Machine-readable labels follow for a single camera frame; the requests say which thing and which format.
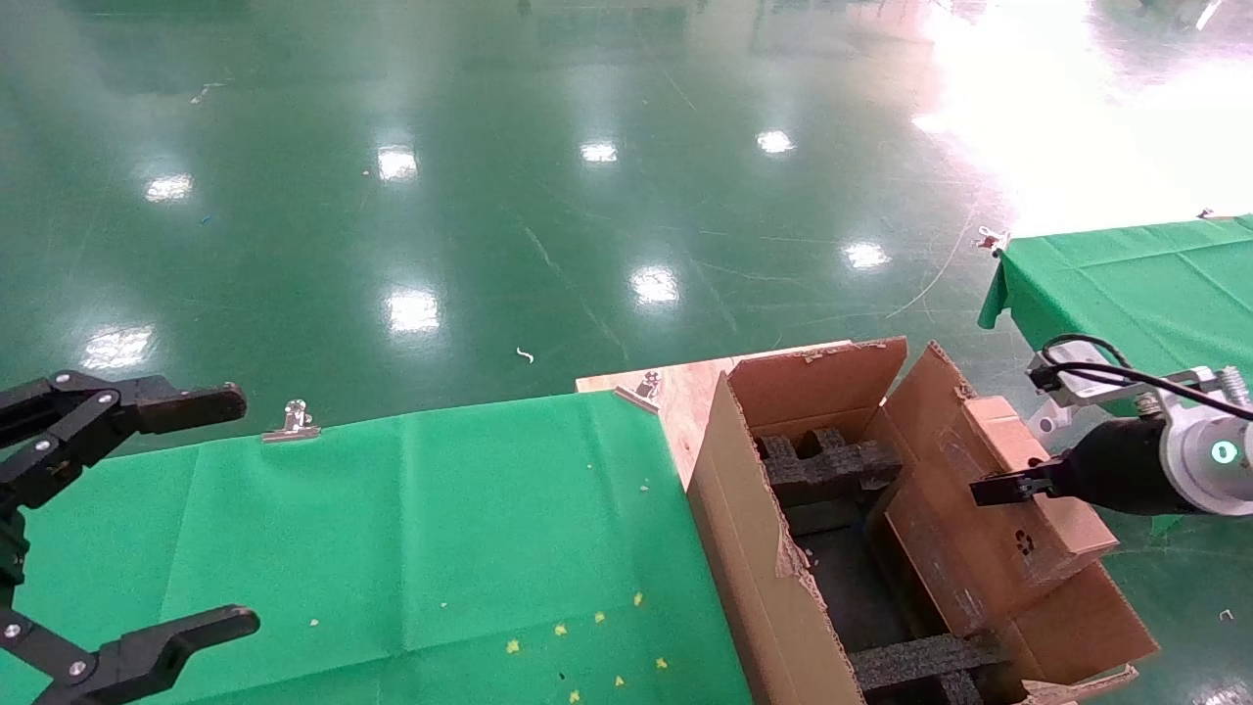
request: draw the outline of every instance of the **green floor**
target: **green floor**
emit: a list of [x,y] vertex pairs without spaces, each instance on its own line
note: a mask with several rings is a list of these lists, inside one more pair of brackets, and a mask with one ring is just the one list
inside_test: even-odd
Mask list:
[[[1253,209],[1250,13],[1203,10],[0,0],[0,386],[248,392],[140,451],[906,333],[1029,411],[980,225]],[[1164,652],[1106,701],[1253,702],[1249,525],[1111,525]]]

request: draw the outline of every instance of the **black cable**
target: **black cable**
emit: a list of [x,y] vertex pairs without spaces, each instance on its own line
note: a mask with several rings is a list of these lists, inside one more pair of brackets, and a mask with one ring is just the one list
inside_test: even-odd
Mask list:
[[1245,422],[1253,422],[1253,409],[1245,409],[1243,407],[1237,407],[1235,404],[1219,402],[1218,399],[1208,397],[1204,393],[1197,392],[1195,389],[1192,389],[1189,387],[1184,387],[1182,384],[1173,383],[1170,381],[1162,379],[1159,377],[1153,377],[1150,374],[1141,373],[1140,371],[1133,368],[1119,368],[1116,366],[1103,366],[1100,363],[1058,363],[1053,366],[1053,371],[1059,373],[1070,373],[1070,374],[1075,374],[1075,371],[1090,371],[1094,373],[1119,376],[1124,379],[1144,383],[1149,387],[1155,387],[1158,389],[1164,389],[1173,394],[1178,394],[1184,399],[1192,399],[1197,404],[1202,404],[1212,409],[1218,409],[1219,412],[1223,412],[1224,414],[1230,414],[1238,419],[1244,419]]
[[1083,332],[1064,332],[1056,337],[1049,338],[1040,348],[1040,357],[1044,358],[1045,362],[1049,363],[1050,366],[1056,366],[1058,362],[1053,359],[1049,348],[1071,339],[1091,342],[1098,347],[1103,347],[1105,348],[1106,352],[1109,352],[1110,356],[1113,356],[1115,361],[1118,361],[1119,366],[1123,366],[1124,368],[1131,367],[1131,363],[1126,362],[1126,356],[1123,356],[1123,351],[1115,347],[1113,342],[1105,339],[1104,337],[1096,337],[1095,334],[1086,334]]
[[[1056,337],[1050,337],[1048,341],[1045,341],[1042,346],[1040,346],[1040,357],[1044,358],[1044,362],[1048,363],[1050,367],[1056,368],[1059,363],[1056,359],[1053,358],[1051,348],[1071,339],[1091,342],[1093,344],[1101,347],[1106,352],[1109,352],[1110,357],[1118,361],[1119,366],[1126,369],[1131,369],[1131,363],[1126,361],[1126,356],[1123,356],[1123,351],[1119,349],[1116,346],[1114,346],[1113,342],[1105,339],[1104,337],[1096,337],[1095,334],[1086,334],[1083,332],[1064,332]],[[1100,384],[1111,384],[1114,387],[1131,386],[1131,383],[1121,379],[1099,378],[1095,376],[1089,376],[1086,373],[1079,373],[1079,372],[1073,372],[1070,374],[1075,376],[1076,378],[1081,378],[1088,382],[1096,382]]]

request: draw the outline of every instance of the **green cloth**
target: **green cloth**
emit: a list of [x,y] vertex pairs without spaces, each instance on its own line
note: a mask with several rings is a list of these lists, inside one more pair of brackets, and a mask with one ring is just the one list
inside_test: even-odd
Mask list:
[[1150,374],[1253,373],[1253,215],[1012,239],[979,324],[1005,308],[1036,348],[1086,332]]
[[611,393],[118,458],[28,518],[16,609],[89,649],[258,612],[153,705],[751,702],[660,425]]

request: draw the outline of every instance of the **open cardboard box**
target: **open cardboard box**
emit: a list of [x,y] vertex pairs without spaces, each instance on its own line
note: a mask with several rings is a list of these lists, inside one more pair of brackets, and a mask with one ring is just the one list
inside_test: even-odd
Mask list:
[[718,381],[688,498],[754,699],[865,702],[754,446],[818,428],[900,453],[866,533],[898,542],[947,631],[991,635],[1007,654],[1012,695],[990,705],[1069,702],[1135,677],[1130,662],[1158,645],[1100,565],[1116,540],[1076,500],[976,507],[969,482],[1048,456],[935,343],[885,399],[905,359],[905,338],[842,343],[743,361]]

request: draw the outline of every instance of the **screw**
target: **screw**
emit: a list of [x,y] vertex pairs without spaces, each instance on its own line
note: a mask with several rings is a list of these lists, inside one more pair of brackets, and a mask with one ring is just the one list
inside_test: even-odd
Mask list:
[[1135,412],[1140,418],[1155,417],[1162,413],[1162,402],[1150,392],[1135,396]]
[[1218,371],[1218,384],[1223,387],[1223,396],[1228,402],[1237,407],[1249,407],[1249,388],[1239,371],[1230,367]]

